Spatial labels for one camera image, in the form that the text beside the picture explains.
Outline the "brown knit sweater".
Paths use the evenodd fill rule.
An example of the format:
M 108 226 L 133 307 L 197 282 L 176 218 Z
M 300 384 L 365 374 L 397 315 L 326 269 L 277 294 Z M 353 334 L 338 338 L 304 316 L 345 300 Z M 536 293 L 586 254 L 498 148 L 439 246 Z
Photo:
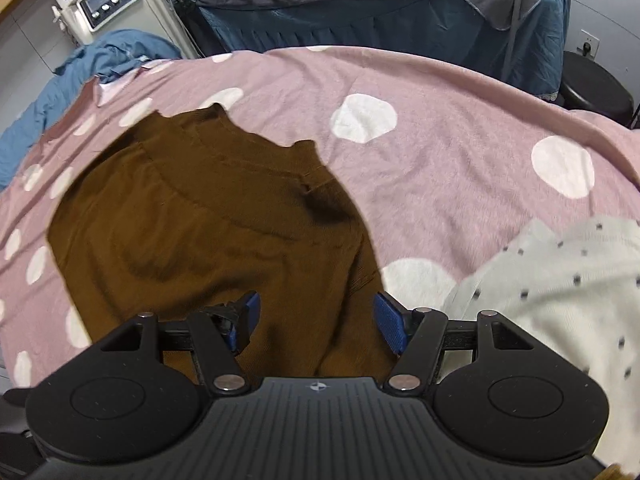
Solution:
M 314 142 L 274 144 L 224 108 L 151 114 L 68 187 L 47 239 L 93 339 L 257 292 L 250 376 L 384 377 L 369 233 Z

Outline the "white black-dotted garment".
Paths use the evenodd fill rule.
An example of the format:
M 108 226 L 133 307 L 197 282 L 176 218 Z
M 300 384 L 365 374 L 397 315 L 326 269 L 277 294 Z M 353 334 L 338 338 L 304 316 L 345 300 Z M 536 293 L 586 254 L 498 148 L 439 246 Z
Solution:
M 596 455 L 639 470 L 639 223 L 595 216 L 555 233 L 530 220 L 442 310 L 503 314 L 593 378 L 610 404 Z

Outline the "pink polka dot bedsheet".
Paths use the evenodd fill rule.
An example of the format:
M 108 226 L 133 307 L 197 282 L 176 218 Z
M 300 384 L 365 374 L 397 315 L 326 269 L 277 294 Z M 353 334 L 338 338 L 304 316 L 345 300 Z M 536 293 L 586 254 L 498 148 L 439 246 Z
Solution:
M 367 227 L 382 290 L 442 310 L 533 219 L 639 223 L 639 138 L 448 63 L 372 49 L 155 61 L 89 82 L 1 195 L 1 352 L 32 388 L 95 341 L 47 239 L 75 179 L 151 114 L 220 105 L 280 145 L 314 142 Z

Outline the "black round stool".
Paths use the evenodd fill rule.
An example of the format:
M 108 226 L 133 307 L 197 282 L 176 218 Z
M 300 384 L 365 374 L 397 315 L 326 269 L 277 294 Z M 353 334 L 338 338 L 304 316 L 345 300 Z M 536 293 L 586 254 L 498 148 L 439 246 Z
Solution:
M 586 56 L 564 52 L 559 98 L 567 110 L 586 110 L 626 126 L 634 114 L 629 91 Z

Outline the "light blue blanket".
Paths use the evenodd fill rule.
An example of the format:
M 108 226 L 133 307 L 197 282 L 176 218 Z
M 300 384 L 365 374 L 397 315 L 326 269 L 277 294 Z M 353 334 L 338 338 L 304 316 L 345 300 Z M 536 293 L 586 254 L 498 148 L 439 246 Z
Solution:
M 130 70 L 156 60 L 180 60 L 169 40 L 137 29 L 108 32 L 81 46 L 54 70 L 34 102 L 1 133 L 1 186 L 6 188 L 40 136 L 76 101 L 82 87 L 96 77 L 102 84 L 119 80 Z

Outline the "dark blue grey bed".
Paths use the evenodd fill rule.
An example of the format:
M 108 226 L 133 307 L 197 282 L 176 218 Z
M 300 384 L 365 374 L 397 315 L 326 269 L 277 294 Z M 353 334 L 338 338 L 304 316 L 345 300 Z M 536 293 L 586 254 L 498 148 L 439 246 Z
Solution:
M 553 100 L 570 0 L 176 0 L 208 54 L 367 47 L 434 58 Z

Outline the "wall power socket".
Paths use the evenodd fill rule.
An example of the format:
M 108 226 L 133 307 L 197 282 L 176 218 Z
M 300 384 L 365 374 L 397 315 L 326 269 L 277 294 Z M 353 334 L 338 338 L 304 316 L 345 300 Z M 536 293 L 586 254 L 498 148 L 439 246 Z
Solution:
M 600 39 L 585 29 L 582 29 L 579 33 L 577 50 L 586 58 L 595 58 L 597 56 L 600 47 Z

